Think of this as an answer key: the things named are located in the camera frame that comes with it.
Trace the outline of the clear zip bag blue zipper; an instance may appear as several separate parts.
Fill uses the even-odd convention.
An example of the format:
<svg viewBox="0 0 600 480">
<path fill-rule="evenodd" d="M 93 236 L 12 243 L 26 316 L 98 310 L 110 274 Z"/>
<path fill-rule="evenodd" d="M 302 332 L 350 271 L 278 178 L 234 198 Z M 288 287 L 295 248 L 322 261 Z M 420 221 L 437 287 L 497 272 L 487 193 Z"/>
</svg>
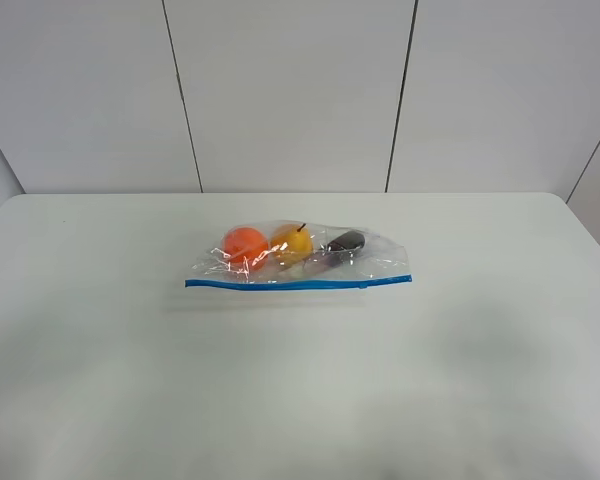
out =
<svg viewBox="0 0 600 480">
<path fill-rule="evenodd" d="M 281 267 L 271 254 L 273 232 L 284 224 L 306 223 L 314 251 L 303 261 Z M 258 271 L 232 270 L 222 251 L 227 232 L 237 227 L 254 227 L 269 241 L 265 266 Z M 331 240 L 349 230 L 364 234 L 366 244 L 351 261 L 330 267 L 317 258 L 317 253 Z M 410 283 L 412 275 L 405 248 L 393 240 L 359 228 L 329 226 L 304 221 L 274 221 L 235 226 L 222 239 L 202 253 L 184 281 L 187 288 L 207 287 L 244 292 L 308 291 L 365 289 L 376 286 Z"/>
</svg>

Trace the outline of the yellow toy pear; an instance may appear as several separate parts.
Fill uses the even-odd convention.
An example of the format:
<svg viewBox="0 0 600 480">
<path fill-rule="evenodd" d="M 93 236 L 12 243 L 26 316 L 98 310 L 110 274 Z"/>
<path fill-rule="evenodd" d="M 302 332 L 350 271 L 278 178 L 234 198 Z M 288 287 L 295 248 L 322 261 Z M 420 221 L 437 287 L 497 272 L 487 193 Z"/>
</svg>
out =
<svg viewBox="0 0 600 480">
<path fill-rule="evenodd" d="M 281 267 L 290 267 L 313 253 L 313 241 L 307 224 L 284 224 L 270 239 L 271 254 Z"/>
</svg>

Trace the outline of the dark purple toy eggplant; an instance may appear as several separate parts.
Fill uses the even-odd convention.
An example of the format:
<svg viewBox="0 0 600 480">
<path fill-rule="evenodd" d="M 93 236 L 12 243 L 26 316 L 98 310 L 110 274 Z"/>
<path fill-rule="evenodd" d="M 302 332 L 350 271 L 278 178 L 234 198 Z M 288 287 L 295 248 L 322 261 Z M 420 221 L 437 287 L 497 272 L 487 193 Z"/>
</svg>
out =
<svg viewBox="0 0 600 480">
<path fill-rule="evenodd" d="M 320 262 L 330 267 L 351 261 L 364 248 L 366 238 L 357 230 L 349 230 L 331 240 L 317 253 Z"/>
</svg>

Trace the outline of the orange toy fruit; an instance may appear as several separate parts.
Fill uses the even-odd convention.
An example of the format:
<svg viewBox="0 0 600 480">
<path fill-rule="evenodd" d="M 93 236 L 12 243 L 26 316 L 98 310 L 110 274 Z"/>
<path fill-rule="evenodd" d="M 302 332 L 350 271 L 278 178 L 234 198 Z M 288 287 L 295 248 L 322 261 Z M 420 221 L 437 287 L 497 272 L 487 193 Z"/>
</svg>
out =
<svg viewBox="0 0 600 480">
<path fill-rule="evenodd" d="M 269 241 L 254 227 L 237 227 L 225 234 L 222 251 L 232 270 L 258 271 L 268 259 Z"/>
</svg>

